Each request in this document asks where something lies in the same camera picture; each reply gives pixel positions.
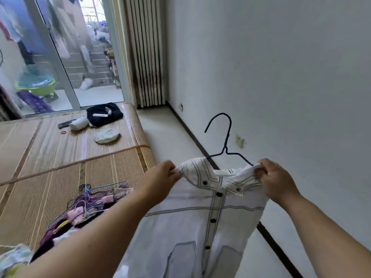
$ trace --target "floor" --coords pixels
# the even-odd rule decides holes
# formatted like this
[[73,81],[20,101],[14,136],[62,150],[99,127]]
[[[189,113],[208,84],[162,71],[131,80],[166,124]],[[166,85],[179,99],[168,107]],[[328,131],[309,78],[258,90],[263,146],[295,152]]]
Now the floor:
[[[108,102],[123,102],[123,93],[116,86],[92,87],[86,91],[78,88],[74,89],[77,100],[81,107],[91,106]],[[58,99],[52,101],[50,106],[54,111],[63,111],[72,109],[71,103],[64,90],[56,90]],[[21,109],[23,115],[34,114],[35,112],[27,104]]]
[[[196,157],[200,149],[167,106],[137,111],[156,163],[170,159],[176,166]],[[236,278],[291,277],[268,243],[255,230],[248,240]]]

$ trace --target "woven mat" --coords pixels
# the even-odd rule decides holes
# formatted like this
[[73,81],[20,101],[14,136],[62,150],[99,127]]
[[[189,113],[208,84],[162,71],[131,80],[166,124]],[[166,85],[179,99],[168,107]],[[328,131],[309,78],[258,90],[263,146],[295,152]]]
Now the woven mat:
[[[78,133],[57,124],[85,111],[0,123],[0,254],[19,243],[36,249],[48,225],[74,199],[80,184],[128,181],[135,187],[155,165],[135,109],[118,103],[123,119]],[[94,136],[118,128],[121,138],[98,145]]]
[[[146,146],[134,107],[129,103],[117,105],[124,114],[122,119],[78,132],[69,127],[59,130],[57,125],[86,116],[85,110],[0,123],[0,186],[88,158]],[[107,128],[118,129],[121,136],[107,145],[96,144],[94,136]]]

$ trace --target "forearm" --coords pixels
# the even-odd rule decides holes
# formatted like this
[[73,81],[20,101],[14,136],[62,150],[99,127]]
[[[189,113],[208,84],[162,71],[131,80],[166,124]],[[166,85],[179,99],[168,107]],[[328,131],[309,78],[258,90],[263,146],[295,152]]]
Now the forearm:
[[27,266],[18,278],[111,278],[150,208],[133,192]]
[[319,278],[371,277],[371,252],[302,196],[283,208]]

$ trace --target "person's left arm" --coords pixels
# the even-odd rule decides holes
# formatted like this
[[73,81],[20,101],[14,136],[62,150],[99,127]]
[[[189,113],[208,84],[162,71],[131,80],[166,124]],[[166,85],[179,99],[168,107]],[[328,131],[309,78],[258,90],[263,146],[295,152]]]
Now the person's left arm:
[[145,214],[163,201],[181,175],[165,161],[149,169],[134,192],[45,253],[16,278],[111,278]]

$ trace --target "bed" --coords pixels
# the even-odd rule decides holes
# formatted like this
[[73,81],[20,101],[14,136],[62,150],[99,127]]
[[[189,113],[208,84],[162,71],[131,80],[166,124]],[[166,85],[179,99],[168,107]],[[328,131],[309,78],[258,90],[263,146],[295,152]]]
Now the bed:
[[[78,195],[79,185],[128,181],[135,187],[154,166],[136,110],[128,103],[117,105],[122,119],[78,133],[59,130],[57,124],[85,111],[0,123],[0,254],[19,243],[35,250],[51,221]],[[96,144],[95,134],[109,127],[119,129],[120,138]]]

